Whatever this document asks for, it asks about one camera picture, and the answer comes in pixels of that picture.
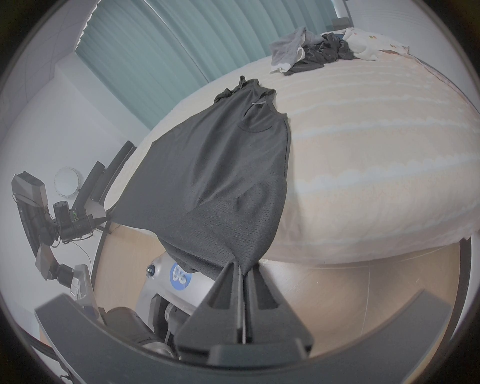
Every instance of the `teal curtain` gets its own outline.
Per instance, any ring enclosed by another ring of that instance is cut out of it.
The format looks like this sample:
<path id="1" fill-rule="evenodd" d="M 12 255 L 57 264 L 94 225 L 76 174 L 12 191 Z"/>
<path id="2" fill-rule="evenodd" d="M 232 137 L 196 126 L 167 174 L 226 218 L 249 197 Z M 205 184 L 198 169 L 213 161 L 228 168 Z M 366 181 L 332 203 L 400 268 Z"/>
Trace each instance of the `teal curtain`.
<path id="1" fill-rule="evenodd" d="M 333 18 L 330 0 L 102 0 L 76 53 L 152 129 L 203 85 L 270 55 L 280 36 L 320 34 Z"/>

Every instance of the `blue round logo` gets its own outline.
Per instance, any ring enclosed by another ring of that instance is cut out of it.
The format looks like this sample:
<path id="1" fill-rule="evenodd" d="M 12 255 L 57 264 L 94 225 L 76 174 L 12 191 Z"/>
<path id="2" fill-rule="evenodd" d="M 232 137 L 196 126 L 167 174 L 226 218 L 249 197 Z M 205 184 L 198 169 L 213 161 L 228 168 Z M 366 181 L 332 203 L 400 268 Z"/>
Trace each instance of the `blue round logo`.
<path id="1" fill-rule="evenodd" d="M 186 273 L 177 263 L 175 263 L 172 266 L 172 269 L 170 269 L 170 283 L 177 291 L 187 288 L 191 279 L 192 274 Z"/>

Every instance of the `mattress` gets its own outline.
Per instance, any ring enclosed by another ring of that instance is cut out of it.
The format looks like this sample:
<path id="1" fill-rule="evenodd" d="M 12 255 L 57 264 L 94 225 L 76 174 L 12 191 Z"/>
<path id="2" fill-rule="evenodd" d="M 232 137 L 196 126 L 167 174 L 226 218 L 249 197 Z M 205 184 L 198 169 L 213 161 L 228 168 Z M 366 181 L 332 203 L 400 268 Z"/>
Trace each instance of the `mattress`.
<path id="1" fill-rule="evenodd" d="M 479 114 L 448 80 L 384 52 L 292 76 L 270 74 L 270 63 L 250 63 L 181 101 L 126 162 L 105 208 L 154 140 L 243 75 L 277 91 L 292 134 L 287 199 L 265 259 L 365 261 L 452 244 L 480 228 Z"/>

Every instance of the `blue fabric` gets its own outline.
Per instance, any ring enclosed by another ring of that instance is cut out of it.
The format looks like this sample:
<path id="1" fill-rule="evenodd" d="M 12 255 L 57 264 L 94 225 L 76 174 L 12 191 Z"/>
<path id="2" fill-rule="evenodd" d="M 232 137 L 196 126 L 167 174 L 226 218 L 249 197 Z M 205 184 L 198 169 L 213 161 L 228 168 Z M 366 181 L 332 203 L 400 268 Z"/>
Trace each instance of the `blue fabric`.
<path id="1" fill-rule="evenodd" d="M 76 52 L 149 129 L 208 82 L 270 55 L 305 25 L 327 30 L 330 0 L 102 0 Z"/>

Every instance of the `floor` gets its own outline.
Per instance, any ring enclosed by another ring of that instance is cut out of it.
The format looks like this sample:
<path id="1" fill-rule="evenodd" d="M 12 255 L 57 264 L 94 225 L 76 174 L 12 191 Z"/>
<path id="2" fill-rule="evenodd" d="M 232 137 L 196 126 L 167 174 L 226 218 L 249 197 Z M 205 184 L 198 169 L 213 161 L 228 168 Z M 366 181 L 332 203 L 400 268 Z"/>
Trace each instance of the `floor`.
<path id="1" fill-rule="evenodd" d="M 107 311 L 119 306 L 135 308 L 145 281 L 145 269 L 164 249 L 157 239 L 133 229 L 112 224 L 111 230 L 96 275 L 96 299 Z M 453 306 L 460 252 L 457 243 L 371 262 L 321 268 L 263 263 L 313 334 L 316 343 L 311 356 L 316 356 L 373 330 L 420 289 Z"/>

